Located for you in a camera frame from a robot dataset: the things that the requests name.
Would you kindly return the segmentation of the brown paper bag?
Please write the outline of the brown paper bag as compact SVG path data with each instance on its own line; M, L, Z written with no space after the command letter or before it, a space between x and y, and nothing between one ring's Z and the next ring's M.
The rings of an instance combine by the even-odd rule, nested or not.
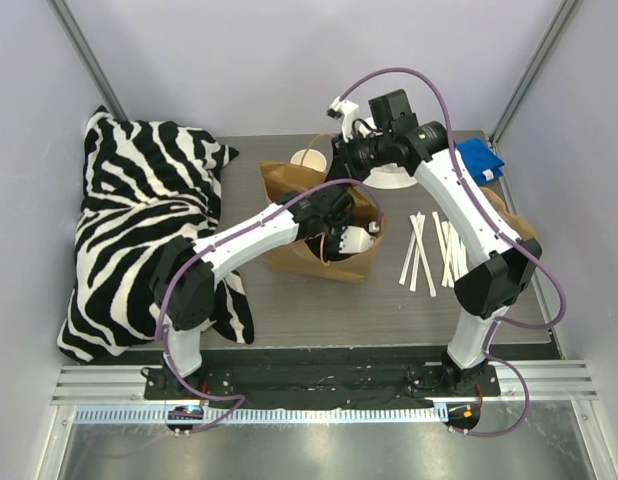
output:
M327 181L326 173L290 161L262 162L259 169L267 201L279 206ZM310 194L289 212L300 222L297 239L265 253L268 268L347 283L362 283L368 278L386 230L385 215L377 201L348 184L339 184ZM333 227L366 227L372 221L379 223L380 232L371 249L337 262L323 263L318 258L322 233Z

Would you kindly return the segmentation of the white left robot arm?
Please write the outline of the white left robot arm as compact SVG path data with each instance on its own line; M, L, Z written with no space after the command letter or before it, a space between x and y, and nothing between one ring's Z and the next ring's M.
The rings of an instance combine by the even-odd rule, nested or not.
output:
M156 337L166 341L164 358L171 369L166 383L176 396L189 399L201 389L199 336L211 318L220 281L277 247L342 231L352 221L353 207L348 188L329 182L285 193L259 214L213 236L196 241L179 236L164 246L150 289L160 308Z

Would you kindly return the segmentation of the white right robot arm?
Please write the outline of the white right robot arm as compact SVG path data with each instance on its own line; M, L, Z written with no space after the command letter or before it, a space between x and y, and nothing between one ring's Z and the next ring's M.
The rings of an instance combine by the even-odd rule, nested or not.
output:
M440 380L461 395L472 388L487 364L484 342L528 287L542 253L524 241L498 214L468 173L460 153L438 121L422 124L407 94L398 89L369 102L365 120L357 104L337 97L327 110L340 121L332 141L330 180L365 181L385 165L403 169L437 202L465 246L470 268L454 282L460 305L456 330L442 355Z

